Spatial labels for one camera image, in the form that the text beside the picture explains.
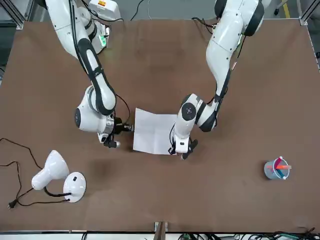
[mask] white paper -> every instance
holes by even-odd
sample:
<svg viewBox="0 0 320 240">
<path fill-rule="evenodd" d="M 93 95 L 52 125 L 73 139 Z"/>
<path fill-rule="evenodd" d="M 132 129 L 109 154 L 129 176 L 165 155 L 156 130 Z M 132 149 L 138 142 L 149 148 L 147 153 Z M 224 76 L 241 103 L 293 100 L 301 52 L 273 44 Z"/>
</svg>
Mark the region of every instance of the white paper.
<svg viewBox="0 0 320 240">
<path fill-rule="evenodd" d="M 169 133 L 175 124 L 175 114 L 154 114 L 142 109 L 135 109 L 133 150 L 169 155 L 171 147 Z"/>
</svg>

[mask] black cable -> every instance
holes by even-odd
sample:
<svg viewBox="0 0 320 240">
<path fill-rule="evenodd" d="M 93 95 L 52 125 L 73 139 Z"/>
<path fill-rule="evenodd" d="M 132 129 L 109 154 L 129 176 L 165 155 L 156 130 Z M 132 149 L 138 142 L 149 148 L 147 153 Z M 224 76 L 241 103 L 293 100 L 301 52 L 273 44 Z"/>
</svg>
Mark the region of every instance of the black cable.
<svg viewBox="0 0 320 240">
<path fill-rule="evenodd" d="M 6 140 L 6 141 L 8 141 L 9 143 L 12 143 L 12 144 L 18 145 L 18 146 L 20 146 L 20 147 L 23 147 L 23 148 L 25 148 L 25 149 L 28 149 L 28 150 L 29 150 L 29 153 L 30 153 L 30 155 L 31 155 L 31 157 L 32 157 L 32 159 L 33 159 L 33 161 L 34 161 L 34 163 L 35 163 L 35 165 L 36 165 L 39 169 L 42 169 L 42 167 L 40 167 L 40 166 L 38 165 L 38 163 L 37 163 L 34 155 L 32 154 L 32 151 L 31 151 L 31 149 L 30 149 L 29 147 L 24 146 L 24 145 L 22 145 L 22 144 L 19 144 L 19 143 L 17 143 L 17 142 L 11 141 L 11 140 L 9 140 L 9 139 L 7 139 L 7 138 L 4 138 L 4 137 L 2 137 L 2 138 L 0 139 L 0 142 L 1 142 L 2 140 Z"/>
<path fill-rule="evenodd" d="M 213 34 L 213 32 L 212 32 L 212 31 L 210 31 L 210 29 L 209 29 L 209 27 L 207 26 L 207 23 L 206 23 L 206 21 L 205 21 L 205 19 L 204 19 L 204 18 L 202 18 L 202 22 L 203 22 L 203 24 L 204 24 L 205 28 L 207 29 L 207 31 L 212 35 L 212 34 Z"/>
<path fill-rule="evenodd" d="M 126 108 L 128 109 L 128 114 L 129 114 L 129 116 L 128 116 L 128 118 L 126 119 L 126 121 L 125 121 L 124 123 L 122 123 L 122 125 L 125 125 L 125 124 L 129 121 L 129 119 L 130 119 L 130 114 L 131 114 L 130 108 L 129 108 L 127 102 L 126 102 L 121 96 L 119 96 L 118 94 L 116 94 L 116 96 L 117 96 L 118 98 L 120 98 L 120 99 L 124 102 L 124 104 L 126 105 Z"/>
<path fill-rule="evenodd" d="M 171 146 L 174 145 L 173 142 L 172 142 L 172 140 L 171 140 L 171 133 L 172 133 L 172 130 L 174 129 L 174 127 L 175 127 L 175 125 L 173 124 L 173 126 L 172 126 L 172 128 L 171 128 L 171 130 L 170 130 L 170 133 L 169 133 L 169 140 L 170 140 Z"/>
<path fill-rule="evenodd" d="M 133 17 L 130 19 L 130 21 L 132 21 L 132 20 L 135 18 L 135 16 L 137 15 L 138 10 L 139 10 L 139 6 L 140 6 L 140 4 L 141 4 L 143 1 L 144 1 L 144 0 L 141 0 L 141 1 L 138 3 L 138 6 L 136 6 L 135 14 L 134 14 Z"/>
<path fill-rule="evenodd" d="M 4 138 L 4 137 L 2 137 L 2 138 L 0 139 L 0 142 L 1 142 L 2 140 L 6 140 L 6 141 L 8 141 L 9 143 L 12 143 L 12 144 L 18 145 L 19 147 L 28 149 L 28 150 L 29 150 L 29 153 L 30 153 L 30 155 L 31 155 L 31 157 L 32 157 L 32 159 L 33 159 L 34 164 L 35 164 L 39 169 L 42 169 L 42 167 L 40 167 L 40 166 L 38 165 L 38 163 L 37 163 L 37 161 L 36 161 L 36 159 L 35 159 L 32 151 L 31 151 L 31 149 L 30 149 L 29 147 L 24 146 L 24 145 L 22 145 L 22 144 L 19 144 L 19 143 L 17 143 L 17 142 L 11 141 L 11 140 L 9 140 L 9 139 L 7 139 L 7 138 Z M 14 164 L 14 163 L 16 164 L 16 171 L 17 171 L 17 174 L 18 174 L 19 190 L 18 190 L 18 192 L 16 193 L 15 199 L 14 199 L 13 201 L 9 202 L 9 204 L 8 204 L 8 208 L 9 208 L 9 209 L 13 209 L 16 204 L 19 204 L 19 205 L 21 205 L 21 206 L 27 207 L 27 206 L 31 206 L 31 205 L 33 205 L 33 204 L 54 204 L 54 203 L 62 203 L 62 202 L 67 202 L 67 201 L 69 201 L 69 199 L 64 199 L 64 200 L 62 200 L 62 201 L 37 201 L 37 202 L 32 202 L 32 203 L 30 203 L 30 204 L 22 204 L 21 202 L 19 202 L 19 199 L 22 198 L 24 195 L 28 194 L 29 192 L 31 192 L 31 191 L 33 190 L 33 188 L 30 188 L 30 189 L 27 190 L 26 192 L 24 192 L 24 193 L 22 193 L 21 195 L 19 195 L 19 193 L 20 193 L 20 191 L 21 191 L 21 189 L 22 189 L 22 183 L 21 183 L 21 178 L 20 178 L 20 170 L 19 170 L 19 165 L 20 165 L 19 162 L 18 162 L 18 161 L 12 161 L 12 162 L 10 162 L 10 163 L 8 163 L 8 164 L 6 164 L 6 165 L 0 165 L 0 167 L 9 167 L 10 165 L 12 165 L 12 164 Z"/>
<path fill-rule="evenodd" d="M 200 237 L 202 240 L 205 240 L 200 234 L 196 234 L 198 238 Z"/>
<path fill-rule="evenodd" d="M 72 4 L 72 0 L 69 0 L 69 11 L 70 11 L 70 23 L 71 23 L 71 31 L 72 31 L 74 50 L 75 50 L 76 56 L 80 62 L 80 65 L 83 68 L 83 71 L 85 72 L 85 74 L 87 74 L 86 68 L 85 68 L 84 63 L 82 62 L 82 59 L 79 54 L 77 33 L 76 33 L 75 6 Z"/>
<path fill-rule="evenodd" d="M 59 198 L 59 197 L 64 197 L 64 196 L 70 196 L 71 195 L 71 192 L 67 192 L 67 193 L 58 193 L 58 194 L 55 194 L 55 193 L 51 193 L 48 191 L 47 187 L 45 186 L 43 188 L 44 192 L 46 194 L 48 194 L 50 197 L 54 197 L 54 198 Z"/>
<path fill-rule="evenodd" d="M 64 199 L 61 201 L 35 201 L 35 202 L 29 203 L 29 204 L 23 204 L 23 203 L 19 202 L 19 200 L 18 200 L 17 203 L 20 206 L 28 207 L 28 206 L 31 206 L 34 204 L 59 204 L 59 203 L 64 203 L 64 202 L 69 202 L 69 201 L 70 201 L 70 199 L 68 198 L 68 199 Z"/>
<path fill-rule="evenodd" d="M 20 179 L 20 171 L 19 171 L 19 163 L 17 161 L 12 161 L 6 165 L 0 165 L 0 167 L 9 167 L 10 165 L 12 164 L 16 164 L 16 171 L 18 172 L 18 180 L 19 180 L 19 190 L 18 192 L 16 193 L 16 196 L 15 196 L 15 199 L 18 199 L 18 195 L 22 189 L 22 184 L 21 184 L 21 179 Z"/>
<path fill-rule="evenodd" d="M 84 234 L 82 234 L 81 240 L 86 240 L 88 236 L 88 232 L 85 232 Z"/>
<path fill-rule="evenodd" d="M 240 51 L 239 51 L 239 53 L 238 53 L 238 56 L 236 57 L 237 59 L 240 57 L 240 53 L 241 53 L 242 47 L 244 46 L 246 37 L 247 37 L 247 36 L 244 36 L 244 38 L 243 38 L 243 41 L 242 41 L 242 44 L 241 44 L 241 47 L 240 47 Z"/>
<path fill-rule="evenodd" d="M 205 25 L 206 27 L 209 27 L 209 28 L 212 28 L 212 26 L 213 26 L 213 25 L 207 24 L 207 23 L 205 22 L 205 20 L 202 21 L 200 18 L 198 18 L 198 17 L 196 17 L 196 16 L 192 17 L 191 19 L 192 19 L 192 20 L 197 20 L 199 23 L 201 23 L 202 25 Z"/>
</svg>

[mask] brown table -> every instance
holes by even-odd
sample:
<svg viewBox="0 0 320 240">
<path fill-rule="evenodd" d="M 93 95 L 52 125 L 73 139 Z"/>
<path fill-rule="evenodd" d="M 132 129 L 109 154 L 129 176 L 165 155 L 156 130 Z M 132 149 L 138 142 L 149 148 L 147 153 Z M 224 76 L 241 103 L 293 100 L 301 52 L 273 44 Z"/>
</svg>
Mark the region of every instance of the brown table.
<svg viewBox="0 0 320 240">
<path fill-rule="evenodd" d="M 176 114 L 183 97 L 209 100 L 215 80 L 206 64 L 209 34 L 191 20 L 112 24 L 110 49 L 99 58 L 131 112 Z M 0 230 L 273 232 L 320 230 L 320 81 L 307 28 L 298 20 L 265 20 L 247 38 L 219 113 L 187 161 L 133 152 L 133 134 L 120 149 L 78 130 L 74 111 L 90 82 L 60 45 L 50 23 L 30 22 L 17 32 L 0 87 L 0 137 L 29 146 L 43 166 L 52 149 L 71 172 L 87 180 L 78 203 L 7 204 L 18 190 L 16 168 L 0 169 Z M 117 115 L 126 118 L 118 101 Z M 286 181 L 270 181 L 263 164 L 284 156 Z M 1 164 L 21 164 L 22 190 L 38 171 L 29 153 L 0 143 Z M 63 181 L 49 185 L 61 192 Z M 52 201 L 33 191 L 23 203 Z"/>
</svg>

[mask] white desk lamp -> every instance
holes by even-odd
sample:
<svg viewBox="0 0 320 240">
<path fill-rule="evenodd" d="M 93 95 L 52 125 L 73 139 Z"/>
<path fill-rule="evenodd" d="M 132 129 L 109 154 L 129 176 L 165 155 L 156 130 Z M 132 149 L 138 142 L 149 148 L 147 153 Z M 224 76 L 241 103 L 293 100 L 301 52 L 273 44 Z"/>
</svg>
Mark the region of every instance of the white desk lamp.
<svg viewBox="0 0 320 240">
<path fill-rule="evenodd" d="M 51 180 L 65 179 L 62 194 L 52 194 L 48 192 L 46 186 Z M 69 199 L 70 203 L 78 202 L 86 192 L 86 179 L 80 172 L 72 172 L 69 169 L 64 158 L 56 151 L 52 150 L 47 157 L 44 168 L 38 172 L 31 181 L 35 190 L 42 190 L 52 197 L 64 197 Z"/>
</svg>

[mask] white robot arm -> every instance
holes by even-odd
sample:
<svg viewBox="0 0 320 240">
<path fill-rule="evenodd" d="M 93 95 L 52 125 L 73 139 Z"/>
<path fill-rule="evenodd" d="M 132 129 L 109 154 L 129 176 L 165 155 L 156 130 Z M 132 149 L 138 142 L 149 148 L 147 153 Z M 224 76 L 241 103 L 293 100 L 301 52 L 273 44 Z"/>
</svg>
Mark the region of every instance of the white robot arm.
<svg viewBox="0 0 320 240">
<path fill-rule="evenodd" d="M 252 36 L 259 29 L 265 13 L 261 0 L 216 0 L 214 11 L 220 21 L 207 46 L 206 62 L 216 81 L 215 95 L 211 105 L 194 93 L 182 101 L 170 135 L 172 148 L 169 149 L 171 154 L 182 153 L 182 159 L 186 159 L 198 144 L 197 140 L 190 140 L 194 124 L 203 132 L 209 132 L 217 125 L 218 112 L 228 90 L 231 56 L 242 34 Z"/>
<path fill-rule="evenodd" d="M 108 31 L 92 19 L 87 9 L 77 8 L 74 0 L 46 0 L 45 3 L 63 48 L 79 60 L 91 81 L 75 111 L 75 124 L 83 131 L 97 133 L 105 146 L 116 148 L 120 143 L 113 140 L 115 128 L 121 128 L 116 132 L 128 132 L 132 126 L 121 124 L 121 119 L 113 115 L 116 94 L 97 56 L 106 46 Z"/>
</svg>

